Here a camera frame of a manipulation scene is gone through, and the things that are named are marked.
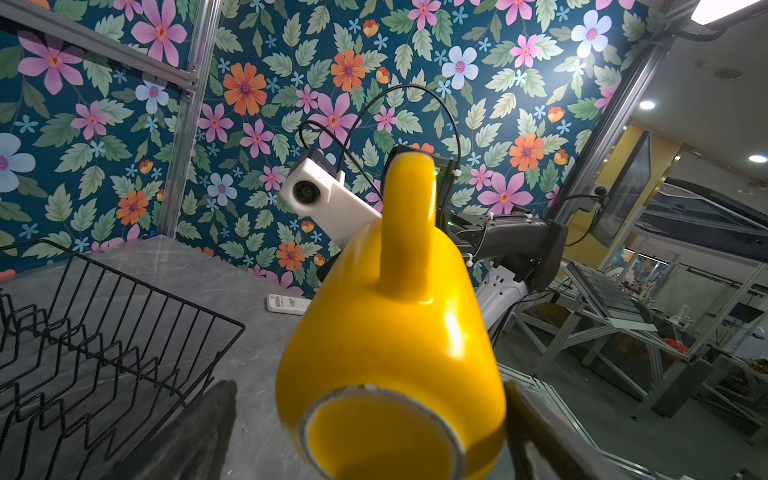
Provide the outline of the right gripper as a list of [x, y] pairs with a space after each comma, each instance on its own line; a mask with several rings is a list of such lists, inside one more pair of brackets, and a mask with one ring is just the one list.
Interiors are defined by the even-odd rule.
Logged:
[[456, 180], [455, 171], [459, 163], [454, 159], [444, 158], [435, 153], [432, 145], [395, 145], [389, 152], [383, 167], [383, 188], [386, 188], [386, 180], [389, 169], [394, 159], [407, 152], [420, 152], [430, 156], [435, 166], [436, 183], [436, 226], [449, 232], [449, 220], [452, 215], [449, 196], [452, 192], [454, 181]]

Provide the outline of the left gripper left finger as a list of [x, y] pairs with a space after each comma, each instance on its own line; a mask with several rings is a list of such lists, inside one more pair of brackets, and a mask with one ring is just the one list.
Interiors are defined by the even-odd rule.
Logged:
[[216, 383], [104, 477], [218, 479], [236, 419], [236, 396], [235, 382]]

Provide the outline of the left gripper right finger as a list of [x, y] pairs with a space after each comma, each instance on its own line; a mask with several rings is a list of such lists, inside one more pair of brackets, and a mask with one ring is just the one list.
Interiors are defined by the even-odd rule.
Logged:
[[507, 446], [517, 479], [626, 479], [520, 382], [504, 383]]

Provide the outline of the yellow mug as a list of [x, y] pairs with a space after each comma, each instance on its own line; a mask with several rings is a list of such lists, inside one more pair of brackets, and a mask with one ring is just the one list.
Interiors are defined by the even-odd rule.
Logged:
[[482, 479], [504, 442], [501, 376], [461, 253], [436, 225], [433, 159], [398, 155], [289, 340], [279, 417], [327, 479]]

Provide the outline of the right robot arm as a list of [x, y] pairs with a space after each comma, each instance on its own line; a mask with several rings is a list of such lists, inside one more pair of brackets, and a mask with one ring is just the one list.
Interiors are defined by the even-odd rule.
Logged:
[[476, 293], [492, 338], [509, 315], [536, 293], [544, 291], [560, 270], [568, 227], [512, 208], [508, 214], [458, 214], [448, 201], [459, 162], [434, 155], [436, 173], [436, 226], [457, 246], [470, 267], [489, 260], [492, 268]]

